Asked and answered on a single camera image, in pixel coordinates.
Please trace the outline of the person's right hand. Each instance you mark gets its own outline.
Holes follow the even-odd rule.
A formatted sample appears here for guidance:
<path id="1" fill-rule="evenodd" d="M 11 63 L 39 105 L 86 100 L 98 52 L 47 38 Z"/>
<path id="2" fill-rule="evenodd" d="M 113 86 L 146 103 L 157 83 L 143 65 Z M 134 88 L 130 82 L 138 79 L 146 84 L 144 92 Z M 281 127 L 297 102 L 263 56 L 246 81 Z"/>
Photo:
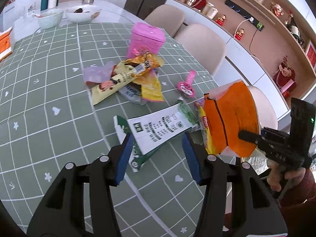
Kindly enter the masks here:
<path id="1" fill-rule="evenodd" d="M 271 189 L 280 192 L 282 189 L 281 181 L 283 179 L 290 181 L 291 187 L 298 185 L 304 178 L 306 169 L 300 167 L 297 170 L 286 171 L 283 165 L 280 165 L 270 159 L 267 160 L 267 166 L 271 169 L 267 177 L 267 183 Z"/>

